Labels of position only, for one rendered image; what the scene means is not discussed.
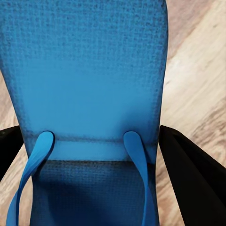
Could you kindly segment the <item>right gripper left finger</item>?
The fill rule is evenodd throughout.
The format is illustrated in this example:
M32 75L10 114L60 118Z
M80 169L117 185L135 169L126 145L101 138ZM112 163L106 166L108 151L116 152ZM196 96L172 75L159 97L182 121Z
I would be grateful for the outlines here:
M0 130L0 182L23 144L19 125Z

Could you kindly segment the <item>sandal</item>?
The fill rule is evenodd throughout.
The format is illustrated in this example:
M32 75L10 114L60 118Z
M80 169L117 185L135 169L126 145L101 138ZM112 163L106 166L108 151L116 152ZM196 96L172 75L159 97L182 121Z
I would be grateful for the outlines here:
M28 162L18 226L160 226L166 0L0 0L0 70Z

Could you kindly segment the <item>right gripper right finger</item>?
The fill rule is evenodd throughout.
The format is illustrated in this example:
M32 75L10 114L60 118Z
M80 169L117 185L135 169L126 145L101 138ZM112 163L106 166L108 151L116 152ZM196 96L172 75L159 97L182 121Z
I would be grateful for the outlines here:
M185 226L226 226L226 168L176 129L158 143Z

